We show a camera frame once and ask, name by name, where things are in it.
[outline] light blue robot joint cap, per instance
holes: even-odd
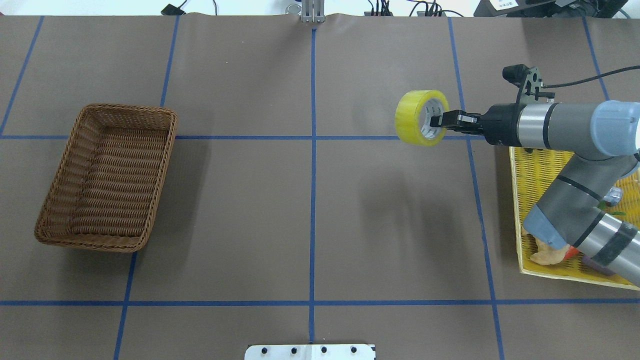
[[[640,102],[605,101],[591,116],[591,139],[608,156],[633,155],[640,149]]]
[[[535,205],[527,217],[524,219],[524,228],[536,238],[549,244],[554,249],[561,249],[566,245],[566,241],[549,219],[542,213],[542,210]]]

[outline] brown table surface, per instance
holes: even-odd
[[[638,20],[0,17],[0,358],[242,359],[352,343],[378,359],[632,359],[636,291],[518,273],[508,150],[399,141],[394,111],[513,102],[636,65]],[[634,101],[627,72],[557,91]],[[91,102],[164,105],[179,137],[146,248],[33,237]]]

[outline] purple object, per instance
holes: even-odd
[[[608,268],[598,265],[595,261],[593,261],[587,255],[583,255],[582,256],[582,263],[587,265],[588,267],[592,268],[593,270],[596,270],[597,272],[603,273],[606,276],[616,275],[616,273],[614,273],[613,271],[609,270]]]

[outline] food item in basket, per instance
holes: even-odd
[[[609,270],[608,268],[604,267],[604,266],[600,266],[598,265],[598,263],[596,263],[595,261],[593,261],[589,256],[584,255],[582,257],[582,263],[587,265],[588,267],[592,268],[593,270],[596,270],[597,272],[600,272],[606,276],[611,276],[611,275],[615,275],[616,273],[614,273],[613,271]]]
[[[544,241],[536,238],[536,245],[538,246],[538,252],[533,254],[530,259],[531,261],[538,263],[540,265],[553,265],[558,264],[562,260],[564,260],[564,256],[566,252],[569,250],[571,245],[566,244],[561,249],[554,249],[551,246],[547,245]]]

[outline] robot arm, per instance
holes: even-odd
[[[556,249],[569,243],[640,285],[638,228],[597,208],[614,183],[638,166],[640,103],[554,103],[555,94],[541,91],[537,68],[515,65],[502,75],[519,87],[516,103],[494,105],[484,115],[447,111],[429,125],[482,135],[492,145],[573,151],[524,227]]]

